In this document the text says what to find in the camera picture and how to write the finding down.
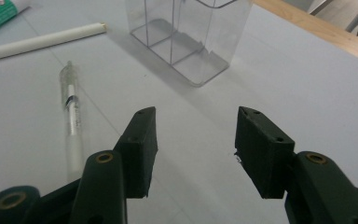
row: clear plastic container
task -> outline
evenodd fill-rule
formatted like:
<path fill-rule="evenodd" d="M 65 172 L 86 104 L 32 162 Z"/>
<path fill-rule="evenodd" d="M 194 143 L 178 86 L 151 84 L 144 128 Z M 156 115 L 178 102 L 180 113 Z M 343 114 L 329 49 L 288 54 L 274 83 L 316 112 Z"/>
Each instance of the clear plastic container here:
<path fill-rule="evenodd" d="M 229 67 L 252 0 L 126 0 L 130 31 L 194 86 Z"/>

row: white table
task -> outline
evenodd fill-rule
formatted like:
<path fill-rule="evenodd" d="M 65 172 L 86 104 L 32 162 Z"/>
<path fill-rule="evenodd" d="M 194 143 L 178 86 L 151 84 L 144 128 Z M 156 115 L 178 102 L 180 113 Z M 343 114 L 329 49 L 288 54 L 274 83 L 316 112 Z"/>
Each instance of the white table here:
<path fill-rule="evenodd" d="M 149 198 L 128 201 L 129 223 L 287 223 L 284 200 L 262 200 L 233 155 L 240 105 L 358 187 L 358 58 L 254 6 L 231 67 L 193 88 L 130 38 L 124 0 L 34 0 L 0 28 L 0 45 L 98 21 L 106 35 L 0 60 L 0 190 L 66 184 L 58 74 L 69 60 L 87 155 L 113 148 L 137 110 L 157 108 Z"/>

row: wooden edge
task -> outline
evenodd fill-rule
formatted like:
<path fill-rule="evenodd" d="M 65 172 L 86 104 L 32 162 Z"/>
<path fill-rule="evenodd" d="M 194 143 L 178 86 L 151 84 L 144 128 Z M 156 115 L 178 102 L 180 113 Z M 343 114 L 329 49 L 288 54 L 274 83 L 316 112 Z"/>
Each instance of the wooden edge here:
<path fill-rule="evenodd" d="M 254 3 L 358 57 L 358 36 L 313 17 L 281 0 L 254 0 Z"/>

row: white tube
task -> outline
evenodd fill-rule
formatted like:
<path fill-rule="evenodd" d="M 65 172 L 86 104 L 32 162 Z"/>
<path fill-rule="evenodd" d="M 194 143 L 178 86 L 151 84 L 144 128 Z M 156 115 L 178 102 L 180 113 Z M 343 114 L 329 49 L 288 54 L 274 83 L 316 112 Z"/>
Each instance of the white tube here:
<path fill-rule="evenodd" d="M 59 45 L 91 35 L 98 35 L 105 32 L 106 25 L 104 23 L 94 23 L 91 25 L 61 31 L 50 35 L 42 35 L 10 44 L 1 45 L 0 59 L 35 49 L 42 49 L 54 45 Z"/>

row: transparent pen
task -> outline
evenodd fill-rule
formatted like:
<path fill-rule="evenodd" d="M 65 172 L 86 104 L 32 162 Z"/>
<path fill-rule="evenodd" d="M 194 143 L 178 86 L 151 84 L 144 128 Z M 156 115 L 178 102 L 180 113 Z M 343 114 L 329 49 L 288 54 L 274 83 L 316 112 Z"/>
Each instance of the transparent pen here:
<path fill-rule="evenodd" d="M 68 181 L 71 182 L 81 177 L 84 168 L 77 77 L 72 62 L 61 70 L 60 82 L 63 109 L 67 114 L 66 161 Z"/>

